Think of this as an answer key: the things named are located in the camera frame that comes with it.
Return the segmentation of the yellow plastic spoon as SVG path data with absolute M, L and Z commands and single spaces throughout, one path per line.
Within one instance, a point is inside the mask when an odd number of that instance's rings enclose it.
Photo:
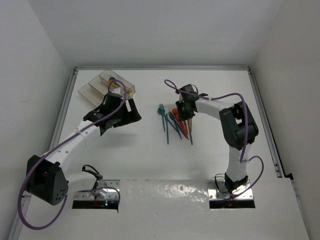
M 117 82 L 109 83 L 109 79 L 107 81 L 107 90 L 108 92 L 112 92 L 115 89 L 122 89 L 123 92 L 126 92 L 128 95 L 132 92 L 132 84 L 125 80 L 124 78 L 114 77 L 117 79 Z

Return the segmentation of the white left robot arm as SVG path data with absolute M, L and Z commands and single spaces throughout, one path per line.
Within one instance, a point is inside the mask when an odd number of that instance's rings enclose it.
M 27 162 L 24 189 L 55 206 L 67 195 L 90 191 L 102 176 L 82 169 L 68 174 L 71 163 L 81 151 L 100 138 L 108 129 L 125 126 L 142 119 L 133 98 L 123 99 L 122 90 L 117 88 L 107 93 L 102 103 L 88 112 L 75 131 L 67 139 L 43 157 L 33 155 Z

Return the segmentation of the teal plastic fork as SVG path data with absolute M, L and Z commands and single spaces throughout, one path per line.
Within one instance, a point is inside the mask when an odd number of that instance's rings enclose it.
M 164 109 L 164 105 L 162 103 L 159 104 L 159 108 L 158 108 L 158 113 L 161 115 L 161 120 L 162 120 L 162 127 L 163 127 L 163 131 L 165 132 L 165 109 Z

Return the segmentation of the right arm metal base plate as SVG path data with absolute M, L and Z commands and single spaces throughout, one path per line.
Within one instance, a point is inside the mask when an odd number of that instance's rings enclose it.
M 251 182 L 240 185 L 238 188 L 232 190 L 231 194 L 225 187 L 225 181 L 223 179 L 207 180 L 207 192 L 211 201 L 227 200 L 232 196 L 236 196 L 233 199 L 236 201 L 251 201 L 254 200 L 253 191 L 251 189 Z

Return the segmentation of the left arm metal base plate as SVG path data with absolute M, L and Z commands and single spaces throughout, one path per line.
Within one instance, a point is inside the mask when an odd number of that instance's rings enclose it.
M 103 179 L 95 186 L 96 191 L 76 192 L 73 199 L 75 201 L 118 201 L 120 192 L 120 183 L 118 179 Z

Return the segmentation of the teal plastic spoon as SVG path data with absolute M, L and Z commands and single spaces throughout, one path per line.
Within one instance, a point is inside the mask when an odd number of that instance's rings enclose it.
M 162 120 L 162 128 L 163 128 L 163 131 L 165 132 L 166 131 L 166 128 L 165 128 L 165 125 L 166 125 L 166 122 L 171 125 L 171 127 L 176 131 L 178 132 L 178 128 L 169 120 L 168 116 L 166 116 L 166 113 L 165 113 L 165 110 L 162 109 L 162 108 L 158 108 L 157 109 L 157 113 L 161 116 L 161 120 Z

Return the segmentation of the orange plastic spoon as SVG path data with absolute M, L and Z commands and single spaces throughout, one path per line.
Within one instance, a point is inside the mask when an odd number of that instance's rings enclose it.
M 179 113 L 178 113 L 178 109 L 177 108 L 173 108 L 171 112 L 172 112 L 172 114 L 174 116 L 175 121 L 178 124 L 179 129 L 181 130 L 181 132 L 185 136 L 185 134 L 183 132 L 183 129 L 182 129 L 182 124 L 181 124 L 180 116 L 179 116 Z

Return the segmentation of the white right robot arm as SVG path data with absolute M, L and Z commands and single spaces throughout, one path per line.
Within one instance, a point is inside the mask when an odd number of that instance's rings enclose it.
M 247 104 L 243 100 L 233 104 L 223 102 L 220 98 L 209 98 L 205 93 L 198 95 L 191 84 L 175 92 L 179 95 L 175 104 L 181 121 L 192 119 L 195 113 L 206 114 L 220 121 L 223 137 L 229 146 L 224 186 L 231 194 L 248 180 L 249 150 L 259 134 Z

